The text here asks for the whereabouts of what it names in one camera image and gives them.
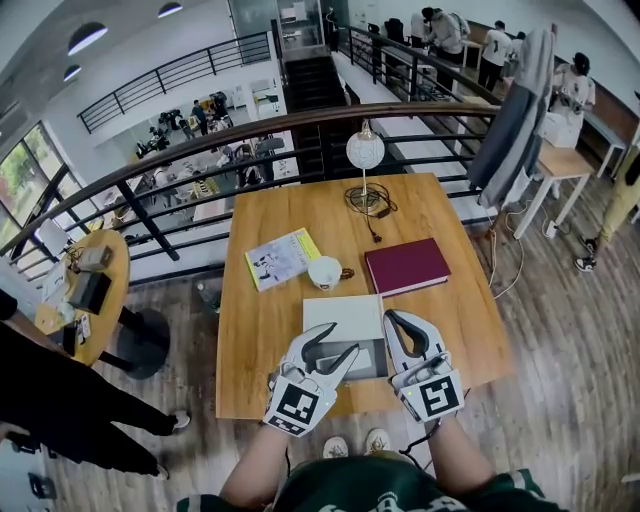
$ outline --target ceiling light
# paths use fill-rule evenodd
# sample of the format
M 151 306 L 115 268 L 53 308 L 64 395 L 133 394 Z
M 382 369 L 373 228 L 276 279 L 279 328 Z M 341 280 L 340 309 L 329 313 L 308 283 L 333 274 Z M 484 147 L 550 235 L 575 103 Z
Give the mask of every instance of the ceiling light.
M 84 50 L 91 43 L 95 43 L 107 33 L 107 30 L 109 29 L 97 21 L 85 23 L 71 36 L 71 39 L 69 40 L 68 55 L 75 55 L 80 50 Z
M 178 12 L 181 9 L 182 6 L 178 2 L 168 2 L 158 11 L 158 18 L 164 18 L 165 16 L 169 16 L 169 14 Z
M 64 81 L 66 82 L 67 80 L 71 80 L 74 76 L 80 73 L 80 71 L 82 71 L 82 68 L 77 64 L 74 64 L 73 66 L 69 66 L 67 70 L 64 72 Z

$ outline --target green shirt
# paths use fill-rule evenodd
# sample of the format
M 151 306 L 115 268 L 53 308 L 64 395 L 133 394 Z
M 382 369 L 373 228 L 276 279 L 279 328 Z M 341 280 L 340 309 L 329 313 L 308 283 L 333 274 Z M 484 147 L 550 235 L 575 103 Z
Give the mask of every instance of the green shirt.
M 444 494 L 412 464 L 378 457 L 348 457 L 307 464 L 293 472 L 273 512 L 557 512 L 528 470 L 496 476 L 483 489 Z M 218 496 L 186 498 L 178 512 L 240 512 Z

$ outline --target gray jacket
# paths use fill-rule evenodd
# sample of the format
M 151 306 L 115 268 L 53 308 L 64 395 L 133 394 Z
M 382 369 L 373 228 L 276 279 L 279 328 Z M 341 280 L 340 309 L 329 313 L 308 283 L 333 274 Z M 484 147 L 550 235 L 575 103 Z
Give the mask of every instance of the gray jacket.
M 485 208 L 503 204 L 507 195 L 508 202 L 517 201 L 523 190 L 510 193 L 514 183 L 528 184 L 524 175 L 537 161 L 551 98 L 554 46 L 547 30 L 527 36 L 513 85 L 469 168 L 471 183 L 484 189 L 479 203 Z

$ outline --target magazine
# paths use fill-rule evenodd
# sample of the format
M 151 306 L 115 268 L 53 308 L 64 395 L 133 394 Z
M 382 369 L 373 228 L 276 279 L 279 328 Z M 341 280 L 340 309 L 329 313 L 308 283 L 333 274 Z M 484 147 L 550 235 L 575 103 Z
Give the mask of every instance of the magazine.
M 320 256 L 306 228 L 245 253 L 259 292 L 306 272 L 309 262 Z

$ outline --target wall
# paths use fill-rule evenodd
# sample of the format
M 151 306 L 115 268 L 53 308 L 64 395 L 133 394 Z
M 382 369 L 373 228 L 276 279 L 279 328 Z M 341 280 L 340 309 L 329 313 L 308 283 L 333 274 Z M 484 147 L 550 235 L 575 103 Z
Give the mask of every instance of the wall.
M 622 0 L 590 1 L 608 6 L 610 2 Z M 457 11 L 465 18 L 485 25 L 493 26 L 497 19 L 501 19 L 511 33 L 520 30 L 529 32 L 556 23 L 559 26 L 558 56 L 570 61 L 578 51 L 587 54 L 591 59 L 593 78 L 634 112 L 640 113 L 638 100 L 633 93 L 634 87 L 640 84 L 638 59 L 582 0 L 405 0 L 401 3 L 349 0 L 350 18 L 354 26 L 362 27 L 362 13 L 366 12 L 367 21 L 375 20 L 380 26 L 390 17 L 401 19 L 407 35 L 411 15 L 420 12 L 425 5 Z

